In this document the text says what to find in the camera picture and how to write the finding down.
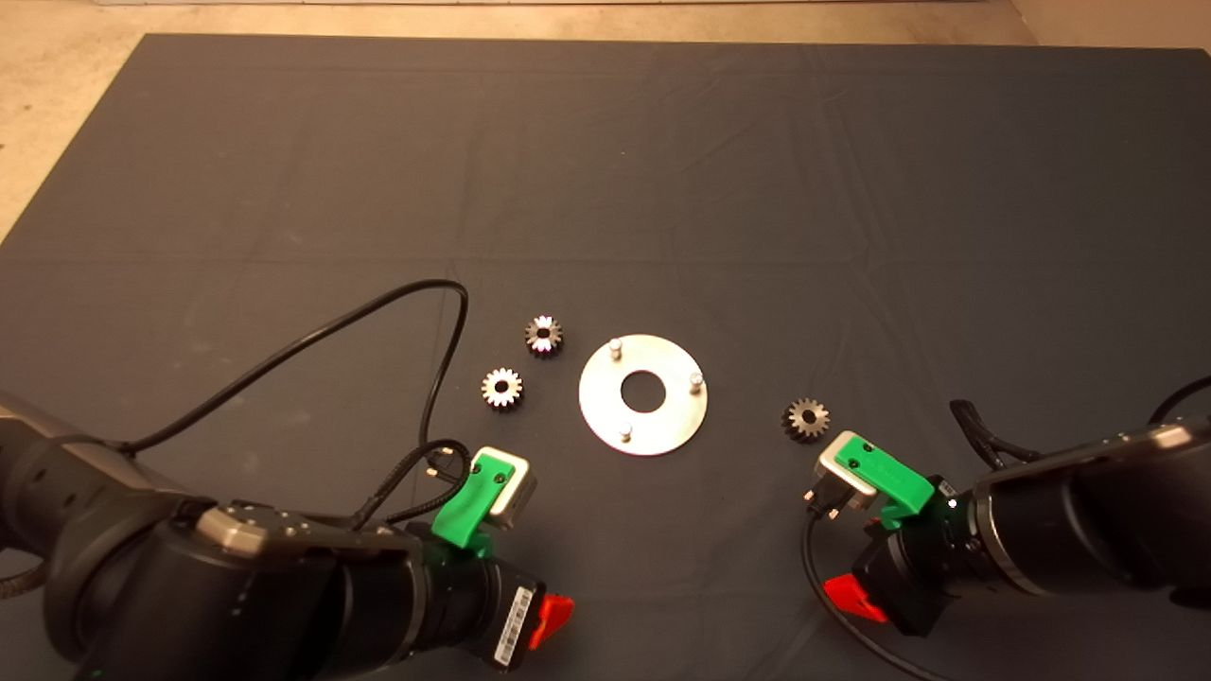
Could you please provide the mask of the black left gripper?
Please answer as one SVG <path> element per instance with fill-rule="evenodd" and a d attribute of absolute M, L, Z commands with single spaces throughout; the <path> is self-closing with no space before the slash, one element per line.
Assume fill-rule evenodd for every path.
<path fill-rule="evenodd" d="M 572 618 L 575 600 L 549 594 L 526 570 L 449 544 L 427 544 L 421 651 L 460 648 L 513 673 Z"/>

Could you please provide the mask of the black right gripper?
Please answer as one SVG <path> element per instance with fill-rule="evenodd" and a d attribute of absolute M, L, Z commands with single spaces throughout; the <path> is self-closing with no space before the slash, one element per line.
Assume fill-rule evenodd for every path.
<path fill-rule="evenodd" d="M 905 637 L 926 637 L 945 611 L 991 585 L 991 561 L 972 530 L 972 496 L 931 477 L 934 496 L 899 530 L 876 526 L 853 561 L 853 576 L 823 582 L 845 616 L 891 623 Z"/>

